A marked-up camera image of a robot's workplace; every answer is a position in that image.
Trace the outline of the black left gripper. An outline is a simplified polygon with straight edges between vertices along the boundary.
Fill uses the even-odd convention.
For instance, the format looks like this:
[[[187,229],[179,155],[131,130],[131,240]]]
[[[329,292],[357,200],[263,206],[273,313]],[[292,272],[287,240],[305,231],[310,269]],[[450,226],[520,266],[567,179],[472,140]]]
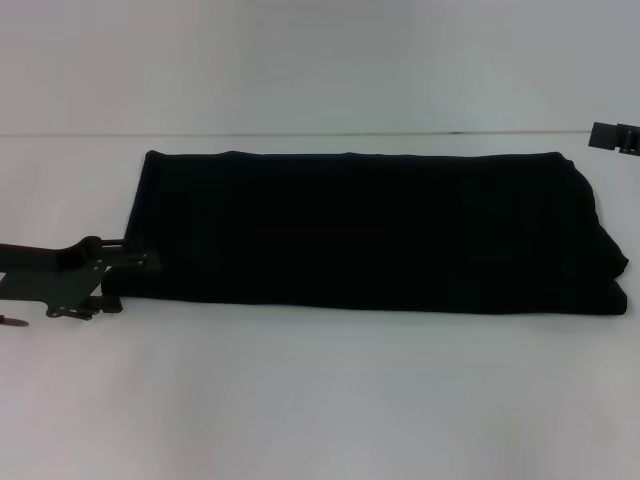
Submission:
[[[89,236],[64,249],[0,244],[0,300],[43,303],[50,318],[119,314],[118,296],[93,294],[106,268],[158,272],[161,262],[156,252],[125,239]]]

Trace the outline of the black shirt with FREE print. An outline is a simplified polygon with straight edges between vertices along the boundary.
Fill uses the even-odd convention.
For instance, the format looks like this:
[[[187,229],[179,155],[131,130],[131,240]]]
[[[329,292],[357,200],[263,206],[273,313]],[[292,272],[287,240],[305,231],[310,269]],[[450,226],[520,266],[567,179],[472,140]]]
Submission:
[[[471,314],[621,315],[627,258],[558,153],[167,155],[144,161],[126,237],[157,272],[122,297]]]

